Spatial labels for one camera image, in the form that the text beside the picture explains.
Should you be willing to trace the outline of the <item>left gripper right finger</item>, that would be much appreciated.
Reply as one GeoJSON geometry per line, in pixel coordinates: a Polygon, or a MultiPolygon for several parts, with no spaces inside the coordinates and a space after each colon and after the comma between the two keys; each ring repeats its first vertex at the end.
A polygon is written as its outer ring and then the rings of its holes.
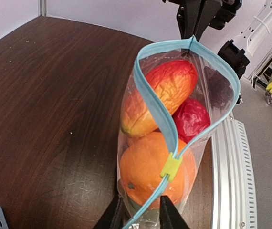
{"type": "Polygon", "coordinates": [[[190,229],[166,195],[160,197],[159,222],[161,229],[190,229]]]}

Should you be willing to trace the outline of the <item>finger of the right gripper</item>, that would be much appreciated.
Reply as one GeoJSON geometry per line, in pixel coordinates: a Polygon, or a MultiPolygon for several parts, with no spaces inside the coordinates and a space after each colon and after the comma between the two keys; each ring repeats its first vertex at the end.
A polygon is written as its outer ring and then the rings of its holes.
{"type": "Polygon", "coordinates": [[[197,41],[200,40],[203,32],[209,26],[221,7],[221,0],[202,0],[200,2],[198,18],[194,30],[197,41]]]}
{"type": "Polygon", "coordinates": [[[177,0],[179,9],[177,22],[181,39],[187,39],[195,34],[201,9],[200,0],[177,0]]]}

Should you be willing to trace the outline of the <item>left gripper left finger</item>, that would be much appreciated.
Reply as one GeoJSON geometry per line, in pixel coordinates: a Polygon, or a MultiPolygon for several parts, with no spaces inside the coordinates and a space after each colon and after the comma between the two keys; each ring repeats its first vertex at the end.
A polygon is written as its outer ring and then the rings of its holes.
{"type": "Polygon", "coordinates": [[[104,211],[94,229],[121,229],[125,205],[122,196],[116,195],[104,211]]]}

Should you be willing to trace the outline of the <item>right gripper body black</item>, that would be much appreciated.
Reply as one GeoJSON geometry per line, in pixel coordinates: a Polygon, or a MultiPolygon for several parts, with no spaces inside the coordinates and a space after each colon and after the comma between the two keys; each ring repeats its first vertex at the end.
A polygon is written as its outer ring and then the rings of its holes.
{"type": "Polygon", "coordinates": [[[177,22],[180,30],[196,30],[212,24],[221,30],[242,6],[241,0],[169,0],[179,6],[177,22]]]}

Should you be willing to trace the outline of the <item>orange fruit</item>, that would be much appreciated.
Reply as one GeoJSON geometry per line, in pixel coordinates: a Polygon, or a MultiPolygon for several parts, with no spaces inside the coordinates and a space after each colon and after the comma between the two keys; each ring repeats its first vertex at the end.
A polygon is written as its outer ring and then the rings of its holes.
{"type": "MultiPolygon", "coordinates": [[[[119,163],[121,185],[127,196],[142,206],[161,182],[160,172],[169,152],[161,132],[152,132],[129,143],[130,147],[123,153],[119,163]]],[[[175,205],[180,204],[191,192],[196,174],[195,158],[192,151],[187,150],[175,179],[168,184],[164,194],[175,205]]]]}

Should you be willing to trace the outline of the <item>clear zip top bag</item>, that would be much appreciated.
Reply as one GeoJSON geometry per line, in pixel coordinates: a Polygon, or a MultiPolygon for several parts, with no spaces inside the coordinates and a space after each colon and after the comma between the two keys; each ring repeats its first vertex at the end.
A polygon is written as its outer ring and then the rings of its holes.
{"type": "Polygon", "coordinates": [[[159,210],[160,197],[175,179],[187,150],[192,151],[198,171],[207,141],[233,110],[240,91],[241,84],[235,71],[194,36],[152,43],[139,51],[120,111],[117,188],[125,207],[127,193],[121,185],[119,163],[130,147],[129,141],[161,132],[169,157],[160,172],[162,180],[157,189],[140,210],[127,219],[123,225],[125,229],[129,229],[147,209],[159,210]],[[211,124],[186,144],[178,136],[172,115],[188,98],[199,101],[206,108],[211,124]]]}

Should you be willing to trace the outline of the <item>red apple toy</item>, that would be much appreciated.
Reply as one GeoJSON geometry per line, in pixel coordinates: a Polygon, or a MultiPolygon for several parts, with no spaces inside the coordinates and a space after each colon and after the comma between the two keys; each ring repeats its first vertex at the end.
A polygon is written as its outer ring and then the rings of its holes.
{"type": "Polygon", "coordinates": [[[178,136],[186,144],[210,126],[210,116],[206,108],[197,100],[188,98],[172,115],[178,136]]]}

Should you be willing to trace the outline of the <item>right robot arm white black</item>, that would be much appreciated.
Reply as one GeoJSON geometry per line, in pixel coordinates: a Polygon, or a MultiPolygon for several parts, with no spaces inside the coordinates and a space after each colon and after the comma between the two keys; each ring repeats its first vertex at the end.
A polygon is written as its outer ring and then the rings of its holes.
{"type": "MultiPolygon", "coordinates": [[[[242,6],[241,0],[174,0],[173,3],[179,6],[176,19],[181,38],[194,36],[197,40],[207,27],[223,29],[242,6]]],[[[221,47],[218,56],[242,77],[250,58],[271,32],[272,0],[267,0],[248,27],[221,47]]]]}

